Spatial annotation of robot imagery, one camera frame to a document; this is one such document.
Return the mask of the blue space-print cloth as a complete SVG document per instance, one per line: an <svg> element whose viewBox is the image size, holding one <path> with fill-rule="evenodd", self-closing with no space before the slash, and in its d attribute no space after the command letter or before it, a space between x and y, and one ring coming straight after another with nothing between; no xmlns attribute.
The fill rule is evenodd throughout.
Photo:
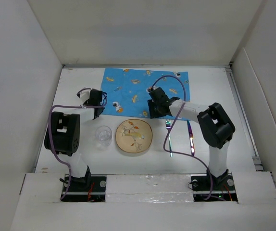
<svg viewBox="0 0 276 231"><path fill-rule="evenodd" d="M104 115L150 118L147 100L151 87L161 87L169 97L190 100L188 72L106 68L101 90L107 93Z"/></svg>

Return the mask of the beige bird-pattern plate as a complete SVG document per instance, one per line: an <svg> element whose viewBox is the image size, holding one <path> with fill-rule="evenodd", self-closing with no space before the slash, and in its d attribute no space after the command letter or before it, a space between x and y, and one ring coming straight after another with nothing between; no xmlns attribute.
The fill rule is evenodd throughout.
<svg viewBox="0 0 276 231"><path fill-rule="evenodd" d="M143 120L128 119L117 127L115 140L117 146L126 153L142 153L147 151L152 144L152 128Z"/></svg>

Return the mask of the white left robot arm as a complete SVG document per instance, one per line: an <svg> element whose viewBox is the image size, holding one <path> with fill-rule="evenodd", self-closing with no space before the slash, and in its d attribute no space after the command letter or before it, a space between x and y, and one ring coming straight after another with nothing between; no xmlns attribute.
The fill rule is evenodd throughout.
<svg viewBox="0 0 276 231"><path fill-rule="evenodd" d="M108 102L107 93L92 88L83 88L76 95L88 93L87 99L78 106L54 105L49 111L44 147L50 150L57 161L66 165L69 176L63 183L75 183L86 191L91 186L90 170L81 155L76 154L80 143L80 127L83 123L98 118Z"/></svg>

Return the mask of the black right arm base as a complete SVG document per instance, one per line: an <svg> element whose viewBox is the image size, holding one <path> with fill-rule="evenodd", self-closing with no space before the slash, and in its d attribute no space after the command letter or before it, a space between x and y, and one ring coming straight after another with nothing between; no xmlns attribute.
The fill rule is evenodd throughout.
<svg viewBox="0 0 276 231"><path fill-rule="evenodd" d="M238 202L234 179L231 173L219 182L205 174L190 174L188 188L192 190L194 202Z"/></svg>

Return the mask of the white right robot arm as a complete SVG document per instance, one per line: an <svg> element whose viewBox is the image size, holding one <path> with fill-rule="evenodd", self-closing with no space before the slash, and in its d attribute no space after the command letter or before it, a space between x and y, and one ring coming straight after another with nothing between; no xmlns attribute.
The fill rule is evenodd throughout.
<svg viewBox="0 0 276 231"><path fill-rule="evenodd" d="M168 98L162 88L151 89L148 100L150 118L173 116L199 124L202 136L209 145L209 165L206 183L216 190L228 176L227 151L235 126L219 103L202 105L178 97Z"/></svg>

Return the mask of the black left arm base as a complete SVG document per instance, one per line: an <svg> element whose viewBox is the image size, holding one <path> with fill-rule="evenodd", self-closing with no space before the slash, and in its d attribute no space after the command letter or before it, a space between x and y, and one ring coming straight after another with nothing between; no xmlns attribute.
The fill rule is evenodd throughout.
<svg viewBox="0 0 276 231"><path fill-rule="evenodd" d="M72 178L70 187L67 193L65 193L68 178L68 174L66 174L64 178L60 178L60 181L63 183L61 193L62 202L105 202L107 185L106 175L90 175L86 184L74 182L74 178Z"/></svg>

